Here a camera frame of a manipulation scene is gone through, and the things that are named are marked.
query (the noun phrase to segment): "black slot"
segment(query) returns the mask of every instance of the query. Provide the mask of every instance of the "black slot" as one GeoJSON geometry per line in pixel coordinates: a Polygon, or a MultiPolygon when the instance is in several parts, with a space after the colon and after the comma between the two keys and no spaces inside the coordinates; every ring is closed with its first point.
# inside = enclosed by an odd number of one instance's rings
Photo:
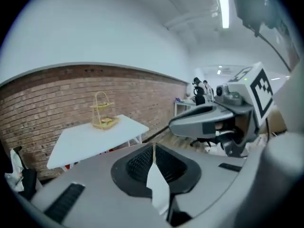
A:
{"type": "Polygon", "coordinates": [[[85,187],[72,183],[44,212],[52,220],[61,223],[78,200],[85,187]]]}
{"type": "Polygon", "coordinates": [[[235,172],[240,172],[242,167],[241,166],[237,166],[237,165],[231,165],[231,164],[227,164],[227,163],[221,163],[218,167],[230,170],[230,171],[235,171],[235,172]]]}

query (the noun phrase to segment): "camera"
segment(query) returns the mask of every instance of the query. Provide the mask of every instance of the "camera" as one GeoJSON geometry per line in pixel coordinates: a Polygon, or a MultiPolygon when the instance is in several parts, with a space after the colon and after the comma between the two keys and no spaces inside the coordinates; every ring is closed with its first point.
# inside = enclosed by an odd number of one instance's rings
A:
{"type": "Polygon", "coordinates": [[[244,99],[238,92],[229,92],[228,85],[217,86],[217,96],[215,97],[216,102],[240,106],[243,104],[244,99]]]}

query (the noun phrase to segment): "gray plastic surface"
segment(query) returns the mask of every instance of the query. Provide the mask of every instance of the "gray plastic surface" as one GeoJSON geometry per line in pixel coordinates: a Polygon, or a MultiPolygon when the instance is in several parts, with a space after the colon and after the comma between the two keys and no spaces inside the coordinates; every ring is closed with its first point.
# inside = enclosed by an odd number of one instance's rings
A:
{"type": "Polygon", "coordinates": [[[215,129],[214,133],[205,134],[203,130],[203,123],[215,123],[220,122],[229,118],[232,118],[234,114],[228,109],[215,104],[215,103],[207,103],[203,105],[199,105],[193,110],[189,110],[177,117],[173,118],[169,122],[169,128],[174,135],[182,136],[182,137],[190,137],[190,138],[214,138],[215,137],[215,129]],[[189,113],[197,111],[199,108],[204,107],[213,107],[213,110],[210,112],[205,112],[202,114],[187,116],[189,113]]]}
{"type": "Polygon", "coordinates": [[[246,113],[254,110],[253,106],[246,102],[243,102],[242,105],[238,106],[238,105],[231,105],[231,104],[225,104],[223,102],[220,102],[218,99],[218,96],[214,97],[214,99],[217,104],[229,109],[230,111],[232,111],[238,115],[243,115],[243,114],[246,114],[246,113]]]}
{"type": "Polygon", "coordinates": [[[237,214],[236,228],[258,225],[303,173],[304,135],[285,133],[272,139],[261,155],[253,186],[237,214]]]}
{"type": "Polygon", "coordinates": [[[37,209],[34,205],[32,205],[28,200],[26,200],[21,195],[14,193],[16,195],[17,200],[22,205],[23,209],[34,219],[41,227],[43,228],[63,228],[62,225],[53,221],[47,215],[42,213],[39,209],[37,209]]]}
{"type": "Polygon", "coordinates": [[[243,97],[238,92],[232,92],[229,95],[224,95],[224,103],[228,105],[241,106],[243,97]]]}
{"type": "Polygon", "coordinates": [[[242,170],[239,172],[229,188],[212,203],[208,209],[180,228],[232,228],[240,204],[247,196],[253,183],[260,154],[263,148],[256,147],[247,157],[242,170]]]}
{"type": "MultiPolygon", "coordinates": [[[[75,182],[85,185],[85,190],[62,223],[67,227],[169,227],[151,205],[150,199],[130,197],[112,181],[112,164],[141,146],[144,145],[124,148],[80,162],[45,186],[34,196],[32,203],[39,210],[45,211],[70,183],[75,182]]],[[[202,170],[202,177],[195,188],[188,194],[176,196],[180,209],[191,216],[207,209],[237,176],[237,172],[219,168],[218,165],[226,162],[241,166],[244,163],[244,159],[211,156],[184,149],[174,150],[196,161],[202,170]]]]}

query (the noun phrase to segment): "ceiling light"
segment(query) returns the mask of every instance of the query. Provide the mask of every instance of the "ceiling light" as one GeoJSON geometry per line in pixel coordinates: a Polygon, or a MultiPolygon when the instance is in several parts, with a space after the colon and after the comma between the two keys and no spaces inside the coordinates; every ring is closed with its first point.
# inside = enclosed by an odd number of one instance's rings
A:
{"type": "Polygon", "coordinates": [[[223,28],[229,28],[229,0],[219,0],[223,28]]]}

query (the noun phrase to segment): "wicker basket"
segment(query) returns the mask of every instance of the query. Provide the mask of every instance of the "wicker basket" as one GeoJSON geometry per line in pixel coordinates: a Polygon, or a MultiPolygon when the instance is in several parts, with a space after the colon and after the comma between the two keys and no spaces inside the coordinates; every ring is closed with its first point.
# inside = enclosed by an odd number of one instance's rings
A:
{"type": "Polygon", "coordinates": [[[93,102],[93,105],[91,106],[93,109],[93,116],[92,116],[93,127],[99,128],[102,130],[108,130],[119,122],[119,117],[116,116],[113,106],[114,106],[114,103],[110,103],[109,98],[105,92],[98,91],[95,94],[94,102],[93,102]],[[98,102],[97,98],[100,94],[103,94],[105,96],[106,102],[103,102],[103,103],[98,102]],[[109,107],[112,109],[113,116],[103,115],[101,112],[109,107]]]}

